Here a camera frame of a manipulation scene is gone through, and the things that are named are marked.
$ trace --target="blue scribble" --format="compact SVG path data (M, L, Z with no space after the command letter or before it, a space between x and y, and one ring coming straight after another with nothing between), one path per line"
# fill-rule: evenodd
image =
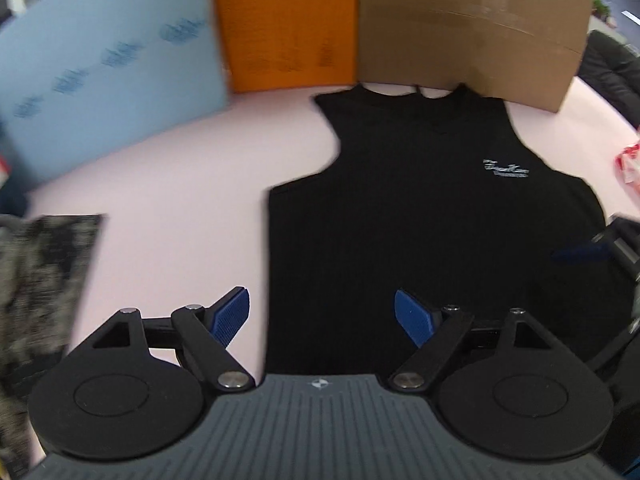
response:
M166 24L160 28L160 38L170 43L183 44L194 40L204 27L204 20L192 22L182 18L175 25Z
M27 119L40 113L40 104L44 99L41 96L27 97L21 103L15 105L14 116Z
M61 94L73 94L84 86L84 78L88 75L87 70L65 70L62 76L57 77L53 83L55 92Z
M102 53L102 64L113 67L127 66L138 58L138 51L141 49L140 44L120 42L114 49L105 49Z

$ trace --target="green plant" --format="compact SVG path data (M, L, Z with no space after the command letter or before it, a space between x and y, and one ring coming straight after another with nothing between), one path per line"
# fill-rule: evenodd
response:
M611 14L611 9L602 0L593 0L593 10L591 12L597 18L606 20Z

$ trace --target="camouflage fabric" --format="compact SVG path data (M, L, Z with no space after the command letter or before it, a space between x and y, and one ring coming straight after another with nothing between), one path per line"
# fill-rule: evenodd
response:
M27 397L69 342L100 216L46 216L0 238L0 460L29 467Z

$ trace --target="white table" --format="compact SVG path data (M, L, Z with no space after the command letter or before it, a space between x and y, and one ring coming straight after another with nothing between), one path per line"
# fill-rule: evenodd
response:
M108 215L72 346L124 306L138 307L143 317L168 316L189 303L209 306L242 285L250 293L251 313L229 351L259 378L266 327L266 191L322 170L337 155L337 139L309 99L331 90L235 96L221 114L37 189L31 217ZM620 183L613 166L615 155L638 137L591 88L575 79L558 114L514 104L508 109L523 142L551 167L591 184L606 215L640 216L640 200ZM172 358L166 351L162 356Z

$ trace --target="black circular disc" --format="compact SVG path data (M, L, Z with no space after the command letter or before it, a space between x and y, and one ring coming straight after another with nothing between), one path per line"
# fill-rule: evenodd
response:
M171 363L130 358L125 350L70 356L36 385L29 415L47 451L128 460L176 442L195 425L204 407L200 383Z
M592 450L611 424L609 391L577 359L553 354L519 349L457 370L438 391L444 419L473 446L511 459Z

